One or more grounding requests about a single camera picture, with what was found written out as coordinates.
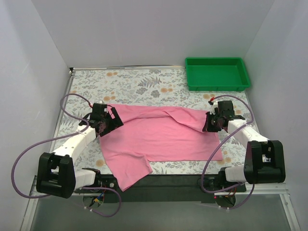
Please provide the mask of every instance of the white wall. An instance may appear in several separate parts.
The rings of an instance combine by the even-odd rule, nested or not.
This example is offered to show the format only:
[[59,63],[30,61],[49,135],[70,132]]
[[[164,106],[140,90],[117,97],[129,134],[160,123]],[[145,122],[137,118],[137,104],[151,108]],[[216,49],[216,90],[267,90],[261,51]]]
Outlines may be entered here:
[[[20,229],[28,200],[13,190],[15,158],[53,135],[68,69],[30,0],[0,0],[0,230]],[[18,187],[29,193],[42,145],[17,166]]]
[[244,57],[273,0],[32,0],[69,67]]
[[283,143],[286,182],[302,230],[308,230],[307,23],[307,1],[275,0],[244,59],[260,132]]

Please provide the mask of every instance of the pink cloth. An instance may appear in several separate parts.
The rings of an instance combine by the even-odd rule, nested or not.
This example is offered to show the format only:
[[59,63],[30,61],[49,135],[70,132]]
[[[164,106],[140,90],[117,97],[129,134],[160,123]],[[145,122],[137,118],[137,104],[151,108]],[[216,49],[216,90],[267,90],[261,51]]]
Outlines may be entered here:
[[[106,164],[122,191],[152,172],[149,161],[207,160],[219,145],[202,132],[206,111],[113,104],[124,125],[100,137]],[[213,160],[222,160],[219,150]]]

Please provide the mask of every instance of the green tray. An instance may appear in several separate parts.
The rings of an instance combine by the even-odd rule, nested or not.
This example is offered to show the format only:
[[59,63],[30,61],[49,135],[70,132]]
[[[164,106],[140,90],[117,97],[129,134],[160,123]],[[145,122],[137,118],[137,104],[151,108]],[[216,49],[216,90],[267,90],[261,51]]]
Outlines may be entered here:
[[189,90],[243,91],[250,80],[241,58],[186,58]]

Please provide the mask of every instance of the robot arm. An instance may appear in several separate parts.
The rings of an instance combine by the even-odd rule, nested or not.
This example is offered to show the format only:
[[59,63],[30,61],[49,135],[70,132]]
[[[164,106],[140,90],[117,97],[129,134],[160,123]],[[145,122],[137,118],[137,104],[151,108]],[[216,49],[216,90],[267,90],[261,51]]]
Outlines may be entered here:
[[103,136],[123,125],[115,108],[111,108],[114,118],[108,113],[107,105],[94,103],[92,113],[84,119],[90,126],[86,127],[84,121],[79,123],[78,135],[69,138],[61,147],[52,153],[43,153],[38,163],[37,191],[50,195],[68,198],[75,189],[83,186],[97,184],[100,172],[96,169],[74,170],[74,163],[82,151],[97,136]]
[[[203,131],[218,132],[224,129],[233,133],[247,121],[241,115],[235,115],[232,101],[209,101],[212,105],[207,112]],[[221,182],[280,183],[285,180],[283,147],[279,141],[270,141],[246,126],[235,135],[242,146],[246,147],[243,166],[222,168],[218,175]]]

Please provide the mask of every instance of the patterned table surface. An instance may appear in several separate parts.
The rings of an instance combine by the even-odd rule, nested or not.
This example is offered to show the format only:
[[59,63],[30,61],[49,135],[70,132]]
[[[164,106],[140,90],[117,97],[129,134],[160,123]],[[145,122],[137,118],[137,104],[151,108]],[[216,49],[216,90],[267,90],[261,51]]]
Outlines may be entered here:
[[[76,71],[70,92],[78,93],[91,102],[103,100],[105,103],[147,106],[181,106],[192,109],[209,110],[207,101],[214,96],[230,94],[247,102],[245,92],[188,91],[185,69],[120,69]],[[235,112],[251,119],[245,106],[233,100]],[[82,99],[70,96],[66,110],[81,117],[90,112]],[[57,136],[76,131],[78,121],[63,115]],[[222,141],[227,133],[218,133]],[[65,140],[55,143],[55,148]],[[223,160],[211,161],[206,173],[216,174],[221,167],[237,166],[244,163],[245,148],[231,138],[222,146]],[[200,174],[205,161],[150,162],[153,174]],[[75,163],[75,168],[91,167],[103,174],[111,174],[99,146],[99,140],[88,145]]]

